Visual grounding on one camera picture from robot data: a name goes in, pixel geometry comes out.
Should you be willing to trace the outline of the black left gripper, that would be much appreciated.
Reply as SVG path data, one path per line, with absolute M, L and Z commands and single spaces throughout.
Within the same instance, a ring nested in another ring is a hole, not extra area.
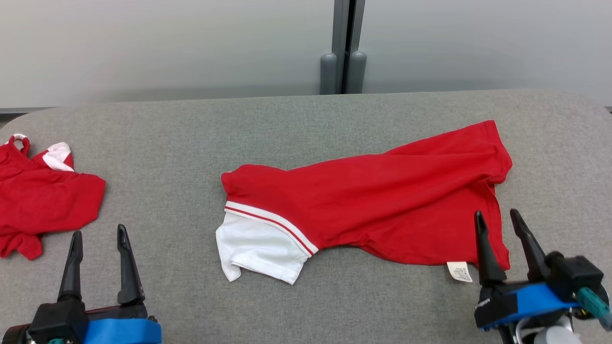
M 147 319 L 149 317 L 142 281 L 135 262 L 127 228 L 118 224 L 117 249 L 120 253 L 121 288 L 117 294 L 119 305 L 86 311 L 90 322 L 102 319 Z M 72 234 L 57 302 L 67 299 L 82 301 L 80 264 L 83 260 L 81 231 Z

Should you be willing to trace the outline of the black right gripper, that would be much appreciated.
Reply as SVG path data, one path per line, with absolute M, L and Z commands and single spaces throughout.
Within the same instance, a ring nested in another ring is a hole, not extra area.
M 528 228 L 518 209 L 510 210 L 514 233 L 522 242 L 526 257 L 530 282 L 542 282 L 550 274 L 546 264 L 546 256 L 537 239 Z M 489 331 L 499 326 L 507 326 L 519 322 L 518 296 L 516 290 L 519 283 L 504 283 L 505 271 L 499 266 L 498 260 L 489 240 L 489 229 L 481 211 L 474 215 L 476 227 L 477 268 L 481 290 L 479 302 L 474 310 L 476 326 L 480 330 Z

